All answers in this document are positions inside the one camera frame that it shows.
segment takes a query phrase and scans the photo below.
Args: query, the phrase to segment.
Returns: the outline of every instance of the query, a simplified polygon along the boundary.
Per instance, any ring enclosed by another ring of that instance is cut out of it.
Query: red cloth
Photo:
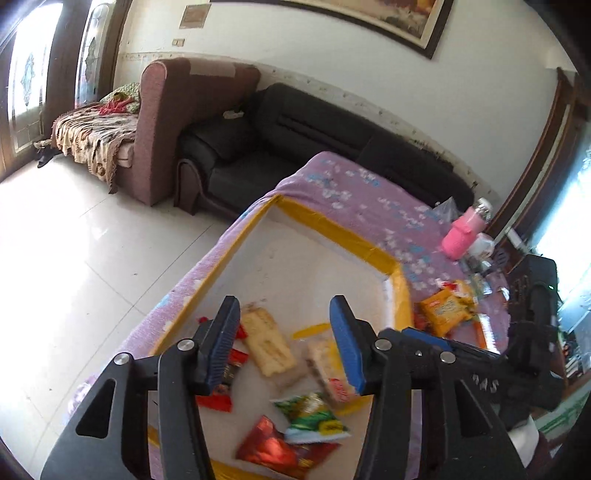
[[[115,100],[112,98],[99,109],[99,115],[105,116],[112,113],[127,113],[125,106],[134,101],[133,97],[127,97],[125,100]]]

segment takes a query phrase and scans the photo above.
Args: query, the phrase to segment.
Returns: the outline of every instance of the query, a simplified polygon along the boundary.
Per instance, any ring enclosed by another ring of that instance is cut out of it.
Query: pink bottle
[[[441,241],[441,249],[452,260],[459,260],[468,251],[480,232],[491,221],[492,206],[478,199],[464,215],[452,223],[452,229]]]

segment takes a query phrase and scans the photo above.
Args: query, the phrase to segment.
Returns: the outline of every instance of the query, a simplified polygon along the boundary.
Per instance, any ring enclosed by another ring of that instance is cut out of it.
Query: white wall
[[[229,56],[335,85],[423,131],[501,199],[534,151],[556,88],[545,66],[557,41],[522,0],[455,0],[432,60],[358,25],[273,5],[212,4],[203,29],[180,30],[188,3],[134,0],[120,54]]]

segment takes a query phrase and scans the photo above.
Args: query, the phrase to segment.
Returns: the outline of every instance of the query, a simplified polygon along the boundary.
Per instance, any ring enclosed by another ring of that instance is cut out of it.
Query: framed painting
[[[210,0],[305,8],[370,28],[432,58],[453,0]]]

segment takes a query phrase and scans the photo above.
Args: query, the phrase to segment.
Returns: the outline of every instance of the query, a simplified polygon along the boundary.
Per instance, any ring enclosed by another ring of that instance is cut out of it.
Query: pillow
[[[139,83],[134,82],[134,83],[127,83],[126,85],[122,85],[122,86],[116,88],[115,90],[113,90],[110,94],[108,94],[104,98],[102,98],[100,100],[100,102],[107,103],[109,100],[111,100],[113,98],[113,95],[118,92],[124,93],[124,94],[126,94],[130,97],[133,97],[135,99],[135,102],[131,102],[126,105],[125,109],[127,110],[127,113],[138,113],[139,106],[141,103],[141,98],[139,96]]]

